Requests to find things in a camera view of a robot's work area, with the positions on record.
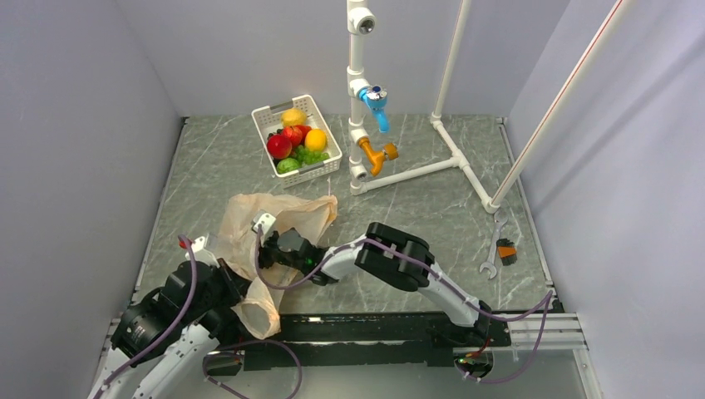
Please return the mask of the green fake fruit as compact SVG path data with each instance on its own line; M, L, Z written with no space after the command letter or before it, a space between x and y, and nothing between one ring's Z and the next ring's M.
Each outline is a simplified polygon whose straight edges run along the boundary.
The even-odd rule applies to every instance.
M280 175L287 174L289 172L298 170L302 167L302 164L295 158L285 158L280 160L276 165L276 171Z

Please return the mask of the green fake grape bunch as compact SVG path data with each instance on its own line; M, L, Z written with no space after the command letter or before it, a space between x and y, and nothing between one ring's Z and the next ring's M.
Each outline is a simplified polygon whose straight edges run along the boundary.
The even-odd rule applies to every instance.
M330 158L327 152L321 150L309 150L303 145L299 145L293 150L292 157L301 165L314 165Z

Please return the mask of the red fake peach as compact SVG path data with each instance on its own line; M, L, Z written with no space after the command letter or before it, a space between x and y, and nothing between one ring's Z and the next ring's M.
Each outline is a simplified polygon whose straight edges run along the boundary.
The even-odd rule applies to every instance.
M268 138L266 149L273 159L283 160L290 156L293 144L287 136L276 134Z

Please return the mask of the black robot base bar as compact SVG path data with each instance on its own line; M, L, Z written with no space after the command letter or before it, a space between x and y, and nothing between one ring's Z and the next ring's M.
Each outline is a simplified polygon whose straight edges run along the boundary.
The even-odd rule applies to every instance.
M449 367L456 356L509 347L506 323L481 320L461 328L442 312L285 314L268 343L214 355L206 371L217 377L275 367L421 363Z

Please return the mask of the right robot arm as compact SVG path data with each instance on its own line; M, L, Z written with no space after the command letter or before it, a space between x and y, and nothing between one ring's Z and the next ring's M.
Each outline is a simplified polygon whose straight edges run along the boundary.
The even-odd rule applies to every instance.
M252 230L258 270L280 264L319 286L364 271L397 290L430 300L458 327L463 342L477 345L490 334L491 309L451 281L430 245L415 235L373 222L350 243L318 247L294 228L280 234L271 223L254 221Z

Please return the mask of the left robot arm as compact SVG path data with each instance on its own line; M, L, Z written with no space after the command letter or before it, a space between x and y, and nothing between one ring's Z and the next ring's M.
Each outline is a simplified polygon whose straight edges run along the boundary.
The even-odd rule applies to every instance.
M195 364L244 335L233 310L251 282L220 259L184 261L123 312L91 398L164 398Z

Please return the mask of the dark fake grape bunch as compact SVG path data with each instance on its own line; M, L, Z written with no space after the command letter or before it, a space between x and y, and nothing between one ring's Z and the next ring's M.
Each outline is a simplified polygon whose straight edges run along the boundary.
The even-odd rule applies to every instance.
M275 136L275 135L280 135L280 134L282 133L282 131L283 131L282 129L279 129L279 130L276 130L275 132L271 132L271 133L268 134L268 137L267 137L267 138L269 139L269 138L271 138L271 137L273 137L273 136Z

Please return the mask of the red fake pepper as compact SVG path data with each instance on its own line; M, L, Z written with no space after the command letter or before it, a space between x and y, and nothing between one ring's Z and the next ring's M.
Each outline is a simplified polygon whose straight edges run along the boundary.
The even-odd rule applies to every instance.
M305 137L311 130L311 126L299 125L298 128L301 130L303 137Z

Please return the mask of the yellow fake lemon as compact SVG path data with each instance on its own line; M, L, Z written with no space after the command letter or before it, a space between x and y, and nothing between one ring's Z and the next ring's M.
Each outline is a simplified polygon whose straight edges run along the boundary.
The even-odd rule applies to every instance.
M307 114L298 108L290 108L280 114L283 127L304 125L307 119Z

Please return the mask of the orange plastic faucet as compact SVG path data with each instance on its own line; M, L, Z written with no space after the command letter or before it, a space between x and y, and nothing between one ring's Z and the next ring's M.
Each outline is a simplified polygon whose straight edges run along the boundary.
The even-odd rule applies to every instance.
M382 172L386 161L395 160L398 157L398 149L393 143L385 144L381 150L374 150L370 140L367 137L363 137L357 142L357 145L372 166L370 170L372 176L377 176Z

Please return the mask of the blue plastic faucet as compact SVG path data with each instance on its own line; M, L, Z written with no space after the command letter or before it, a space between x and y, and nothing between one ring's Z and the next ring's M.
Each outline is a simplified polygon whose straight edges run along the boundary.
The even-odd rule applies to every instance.
M358 99L366 105L377 121L378 129L386 134L390 130L385 107L387 105L387 90L382 86L367 86L357 94Z

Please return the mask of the silver wrench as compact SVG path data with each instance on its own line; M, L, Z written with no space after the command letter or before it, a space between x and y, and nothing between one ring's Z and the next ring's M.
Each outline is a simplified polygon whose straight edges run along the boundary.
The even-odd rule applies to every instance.
M491 235L488 255L486 261L484 261L479 267L480 273L488 273L489 280L492 280L497 275L497 269L495 266L495 257L497 255L496 242L500 238L501 230L507 221L508 216L503 209L499 209L494 213L494 229Z

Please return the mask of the small orange black block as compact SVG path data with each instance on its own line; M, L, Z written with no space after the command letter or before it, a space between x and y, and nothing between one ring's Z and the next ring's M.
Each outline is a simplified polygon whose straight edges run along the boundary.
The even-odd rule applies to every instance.
M503 266L515 264L518 260L515 243L507 238L496 241L497 254Z

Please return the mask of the white diagonal pole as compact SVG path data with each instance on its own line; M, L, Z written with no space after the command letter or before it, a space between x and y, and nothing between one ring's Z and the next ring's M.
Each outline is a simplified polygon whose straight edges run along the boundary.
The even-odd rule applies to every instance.
M537 123L532 135L526 142L524 148L515 158L509 172L506 177L502 180L498 190L491 197L491 199L485 205L485 209L490 211L491 209L499 209L502 201L507 196L511 186L520 178L521 172L528 165L532 155L539 149L539 144L542 139L545 127L550 123L553 114L557 112L560 108L562 100L567 96L571 85L577 79L580 74L580 70L584 67L584 64L588 61L591 54L595 52L595 48L599 46L599 42L602 36L605 36L613 24L613 20L619 18L619 13L621 8L629 4L629 1L618 0L615 1L613 6L610 8L608 14L604 20L599 25L598 30L590 39L588 45L584 49L583 53L580 55L578 61L575 63L573 69L570 71L569 75L566 77L563 85L558 90L555 98L550 103L549 107L545 111L544 115L541 117L540 121Z

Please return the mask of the white pvc pipe frame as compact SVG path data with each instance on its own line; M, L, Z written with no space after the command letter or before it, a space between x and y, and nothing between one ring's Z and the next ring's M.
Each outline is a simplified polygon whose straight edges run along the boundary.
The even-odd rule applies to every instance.
M350 192L363 195L371 190L430 175L442 170L457 168L471 184L478 195L484 210L489 214L499 211L500 203L495 202L483 187L480 178L471 168L470 161L451 138L442 120L441 112L450 89L450 83L456 59L459 55L461 40L464 35L471 2L462 1L457 13L456 24L452 34L451 45L444 66L440 88L429 121L433 130L442 138L451 151L447 160L380 177L383 166L398 157L398 148L388 143L380 150L375 150L370 135L363 126L364 116L374 117L381 133L390 129L389 117L385 112L387 92L379 85L371 84L365 77L363 66L364 38L369 36L377 26L377 18L370 10L367 1L346 2L346 23L349 33L349 53L347 66L347 91L350 98L350 117L348 119L348 137L352 149L348 157Z

